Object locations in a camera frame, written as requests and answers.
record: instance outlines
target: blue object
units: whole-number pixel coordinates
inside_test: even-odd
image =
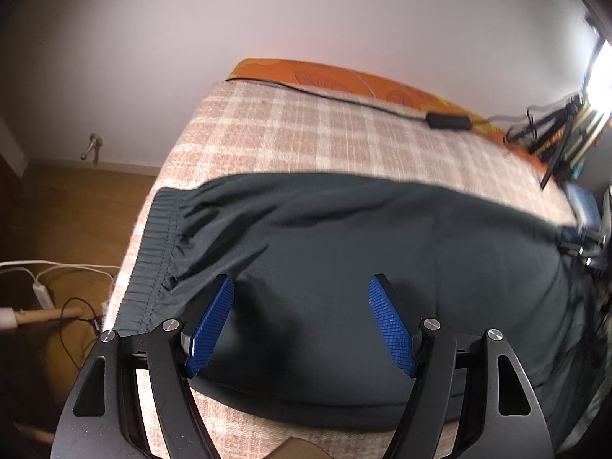
[[[564,190],[578,221],[578,228],[599,228],[602,217],[593,194],[573,183],[566,183]]]
[[[185,368],[192,378],[200,369],[208,366],[210,356],[219,339],[223,325],[230,314],[229,310],[234,303],[234,282],[225,278],[204,313],[200,324],[194,331],[190,342],[189,358]]]
[[[394,364],[408,376],[413,376],[417,363],[412,352],[412,335],[376,277],[369,281],[368,302]]]

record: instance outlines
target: wire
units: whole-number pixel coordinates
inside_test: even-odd
[[[112,281],[111,281],[110,285],[108,285],[108,293],[106,294],[106,297],[107,297],[106,300],[110,299],[110,297],[112,296],[112,291],[114,291],[114,287],[115,287],[115,285],[117,285],[117,277],[118,276],[119,275],[117,274],[117,275],[112,277]]]
[[[29,264],[51,264],[51,265],[63,265],[70,267],[97,267],[99,269],[120,269],[120,265],[99,265],[99,264],[68,264],[65,262],[54,262],[53,260],[7,260],[6,262],[0,262],[0,267],[8,265],[29,265]]]
[[[80,371],[81,368],[79,367],[79,365],[74,360],[74,357],[72,357],[72,355],[70,354],[70,351],[68,350],[68,347],[66,347],[66,344],[64,343],[63,337],[62,337],[62,328],[63,328],[63,326],[61,325],[61,323],[62,323],[62,321],[64,321],[63,313],[66,310],[66,306],[70,302],[73,302],[74,300],[78,300],[79,302],[83,302],[85,305],[87,305],[90,308],[91,313],[94,315],[94,318],[96,317],[96,311],[94,310],[94,308],[91,306],[91,304],[87,300],[82,299],[81,297],[70,297],[68,300],[66,300],[63,303],[62,311],[59,313],[59,322],[60,322],[60,326],[59,326],[59,343],[62,344],[63,351],[66,352],[66,355],[68,355],[68,358],[70,359],[72,365],[76,368],[77,371]],[[80,317],[77,317],[75,319],[78,320],[78,321],[86,321],[87,323],[89,323],[88,319],[81,319]]]
[[[33,281],[36,283],[36,277],[34,273],[32,273],[32,271],[30,271],[27,267],[8,267],[7,269],[0,269],[0,274],[5,274],[7,272],[14,272],[14,271],[23,271],[23,272],[28,273],[30,276],[32,276]]]
[[[293,90],[293,91],[300,91],[301,93],[306,93],[309,94],[311,96],[316,96],[318,98],[325,98],[328,100],[336,100],[336,101],[341,101],[344,103],[348,103],[350,105],[357,105],[360,107],[367,107],[373,110],[377,110],[379,112],[386,112],[387,114],[391,114],[392,116],[397,116],[400,117],[401,119],[407,119],[407,120],[416,120],[416,121],[420,121],[420,122],[426,122],[424,117],[419,117],[419,116],[408,116],[406,114],[402,114],[400,112],[396,112],[390,109],[386,109],[385,107],[379,107],[378,105],[371,105],[371,104],[367,104],[367,103],[361,103],[360,101],[357,100],[353,100],[353,99],[349,99],[349,98],[338,98],[337,96],[328,96],[326,94],[321,94],[321,93],[316,93],[316,91],[310,91],[310,90],[305,90],[303,88],[299,88],[297,86],[292,86],[291,84],[286,84],[284,82],[281,81],[273,81],[272,79],[258,79],[258,78],[246,78],[243,76],[239,76],[236,78],[227,78],[225,80],[225,82],[230,82],[230,81],[254,81],[254,82],[259,82],[262,84],[269,84],[269,85],[275,85],[275,86],[280,86],[283,88],[286,88],[288,90]],[[529,111],[536,111],[536,112],[541,112],[541,111],[547,111],[549,109],[551,109],[552,107],[557,106],[560,103],[566,102],[568,99],[572,98],[573,96],[577,95],[578,91],[572,93],[572,94],[568,94],[566,96],[564,96],[563,98],[561,98],[560,100],[557,100],[554,103],[551,103],[550,105],[544,105],[544,106],[537,106],[537,105],[530,105],[529,107],[527,107],[527,112]],[[478,119],[478,120],[473,120],[472,122],[472,126],[477,126],[477,125],[481,125],[481,124],[489,124],[491,122],[495,122],[495,121],[500,121],[500,122],[521,122],[525,119],[528,119],[529,116],[503,116],[503,115],[497,115],[497,116],[492,116],[489,117],[487,119]]]
[[[85,271],[97,272],[99,274],[104,274],[105,276],[108,276],[109,278],[111,278],[111,281],[114,280],[114,276],[111,273],[107,273],[106,271],[100,271],[98,269],[94,269],[93,267],[89,267],[88,265],[52,265],[51,267],[48,267],[47,269],[42,270],[41,272],[36,274],[34,281],[38,283],[39,278],[43,274],[47,274],[48,272],[51,272],[56,269],[80,269],[80,270],[85,270]]]
[[[419,122],[425,122],[425,118],[424,117],[409,116],[407,114],[402,114],[401,112],[396,112],[396,111],[393,111],[393,110],[390,110],[390,109],[386,109],[385,107],[379,107],[378,105],[370,105],[370,104],[367,104],[367,103],[361,103],[360,101],[353,100],[353,99],[350,99],[350,98],[338,98],[337,96],[327,96],[326,94],[320,94],[320,93],[317,93],[316,91],[305,90],[303,88],[298,88],[297,86],[292,86],[290,84],[285,84],[284,82],[280,82],[280,81],[273,81],[271,79],[257,79],[257,78],[238,77],[238,78],[228,78],[228,79],[225,80],[225,82],[229,82],[229,81],[255,81],[255,82],[260,82],[260,83],[263,83],[263,84],[280,86],[280,87],[286,88],[288,90],[300,91],[301,93],[306,93],[306,94],[309,94],[311,96],[316,96],[318,98],[324,98],[324,99],[328,99],[328,100],[341,101],[341,102],[344,102],[344,103],[348,103],[350,105],[357,105],[359,107],[366,107],[366,108],[369,108],[369,109],[378,110],[379,112],[386,112],[387,114],[391,114],[392,116],[400,117],[400,118],[406,119],[406,120],[416,120],[416,121],[419,121]]]
[[[533,116],[530,116],[530,114],[529,114],[531,111],[546,112],[546,111],[552,109],[553,107],[556,107],[557,105],[560,105],[561,103],[566,103],[569,99],[572,99],[577,94],[579,94],[579,91],[574,91],[573,93],[567,94],[563,98],[561,98],[560,100],[557,100],[556,102],[551,103],[549,105],[544,105],[544,106],[529,105],[527,107],[527,112],[523,116],[502,116],[502,115],[496,115],[496,116],[488,117],[486,119],[474,120],[474,121],[472,121],[472,124],[473,125],[489,124],[489,122],[523,122],[523,121],[529,120],[530,118],[533,119]]]
[[[518,148],[520,146],[520,143],[518,143],[518,141],[508,141],[508,136],[510,134],[513,134],[513,133],[510,132],[511,130],[512,130],[512,128],[510,128],[509,130],[507,130],[504,133],[504,138],[503,138],[502,142],[503,142],[503,144],[504,144],[504,146],[506,148],[512,148],[512,149]]]
[[[529,124],[527,124],[527,128],[529,129],[529,131],[531,131],[535,143],[537,142],[537,127],[534,123],[534,116],[529,113],[529,109],[527,109],[527,120],[529,121]]]

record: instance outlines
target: textured grip pad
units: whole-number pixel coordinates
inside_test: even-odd
[[[233,303],[234,282],[231,278],[225,278],[192,336],[189,358],[185,364],[187,373],[191,378],[200,369],[208,366],[210,356]]]
[[[412,355],[412,336],[376,277],[369,281],[368,302],[393,362],[408,376],[413,376],[417,364]]]

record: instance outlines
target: wooden stick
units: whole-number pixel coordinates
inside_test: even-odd
[[[17,324],[30,324],[31,322],[49,321],[59,319],[62,309],[39,309],[36,311],[15,311]],[[80,307],[66,307],[63,310],[63,318],[81,317],[83,309]]]
[[[38,428],[33,428],[28,425],[22,425],[21,423],[15,423],[15,428],[17,428],[25,438],[29,438],[30,440],[35,440],[36,442],[41,442],[43,444],[53,444],[53,440],[55,438],[53,433],[39,430]]]

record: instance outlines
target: baseboard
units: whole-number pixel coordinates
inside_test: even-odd
[[[82,160],[51,160],[35,158],[29,161],[30,164],[40,164],[43,166],[55,166],[77,169],[93,169],[94,171],[113,171],[115,173],[141,174],[143,176],[157,176],[161,167],[146,166],[139,164],[120,164],[117,162],[98,162],[94,164],[90,161]]]

